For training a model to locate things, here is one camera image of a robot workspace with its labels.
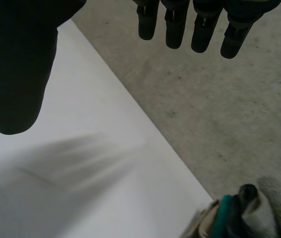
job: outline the white surface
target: white surface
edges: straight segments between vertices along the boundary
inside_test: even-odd
[[[136,159],[110,187],[98,188],[97,171],[85,165],[75,165],[75,173],[69,176],[67,171],[55,173],[59,164],[47,162],[60,156],[81,163],[89,151],[84,145],[73,159],[67,152],[59,155],[42,145],[63,141],[62,150],[68,139],[100,132],[117,148],[132,148]],[[24,165],[37,159],[31,156],[39,157],[43,165]],[[40,174],[39,179],[21,170],[27,166]],[[89,178],[90,172],[96,176]],[[25,133],[0,134],[0,237],[174,238],[210,201],[73,22],[61,26],[38,120]]]

